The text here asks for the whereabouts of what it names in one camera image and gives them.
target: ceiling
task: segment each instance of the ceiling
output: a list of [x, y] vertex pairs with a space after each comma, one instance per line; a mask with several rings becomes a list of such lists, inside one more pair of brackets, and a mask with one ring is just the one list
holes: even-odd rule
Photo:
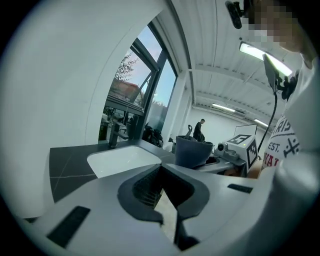
[[[252, 121], [257, 118], [268, 123], [274, 109], [274, 96], [268, 87], [263, 62], [240, 52], [240, 43], [248, 42], [269, 52], [293, 71], [301, 67], [301, 56], [257, 35], [257, 32], [248, 29], [247, 24], [235, 29], [225, 0], [171, 2], [181, 23], [191, 60], [188, 71], [192, 73], [194, 104], [212, 108], [212, 104], [217, 103], [245, 114], [245, 117], [242, 115], [244, 119]], [[162, 17], [165, 15], [165, 12], [161, 13], [159, 20], [166, 27], [167, 37], [170, 37], [168, 31], [172, 24], [166, 24]], [[178, 48], [174, 42], [171, 46]], [[285, 102], [279, 95], [272, 126], [284, 107]]]

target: faucet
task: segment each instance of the faucet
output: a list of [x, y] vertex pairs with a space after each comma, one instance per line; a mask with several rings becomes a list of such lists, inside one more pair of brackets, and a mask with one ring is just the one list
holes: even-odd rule
[[111, 128], [111, 133], [110, 133], [110, 138], [109, 138], [109, 146], [112, 149], [117, 147], [118, 136], [124, 140], [127, 140], [129, 138], [128, 135], [119, 131], [120, 127], [122, 127], [122, 126], [126, 127], [122, 123], [117, 122], [115, 120], [112, 122], [112, 128]]

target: sky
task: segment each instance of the sky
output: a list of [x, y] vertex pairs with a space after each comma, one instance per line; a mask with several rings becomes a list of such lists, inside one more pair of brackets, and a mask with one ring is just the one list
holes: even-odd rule
[[[139, 34], [138, 39], [143, 43], [143, 45], [149, 51], [154, 60], [157, 61], [162, 51], [162, 48], [160, 47], [157, 39], [155, 38], [154, 34], [151, 32], [148, 26], [146, 26], [143, 29], [143, 31]], [[141, 59], [138, 58], [138, 56], [134, 52], [132, 52], [131, 49], [127, 51], [127, 54], [129, 53], [131, 53], [131, 60], [138, 59], [138, 61], [136, 64], [132, 66], [133, 71], [131, 72], [131, 79], [128, 80], [128, 82], [140, 86], [144, 82], [147, 75], [150, 73], [150, 69], [143, 63]], [[161, 101], [164, 103], [164, 105], [167, 106], [170, 100], [171, 92], [175, 84], [175, 81], [175, 73], [173, 72], [170, 63], [167, 60], [164, 64], [163, 71], [161, 73], [161, 77], [156, 88], [157, 95], [155, 95], [153, 99], [156, 101]]]

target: tree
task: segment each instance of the tree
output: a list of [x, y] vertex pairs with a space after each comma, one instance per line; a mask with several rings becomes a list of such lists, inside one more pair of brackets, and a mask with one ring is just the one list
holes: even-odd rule
[[133, 65], [137, 63], [138, 59], [129, 60], [132, 53], [126, 54], [116, 71], [114, 78], [117, 80], [128, 81], [131, 79], [131, 72], [134, 71]]

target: white plastic surface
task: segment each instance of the white plastic surface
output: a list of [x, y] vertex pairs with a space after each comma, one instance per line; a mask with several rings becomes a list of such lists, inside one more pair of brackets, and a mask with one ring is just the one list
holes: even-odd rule
[[87, 162], [99, 179], [142, 166], [160, 164], [161, 160], [141, 147], [128, 146], [91, 154]]

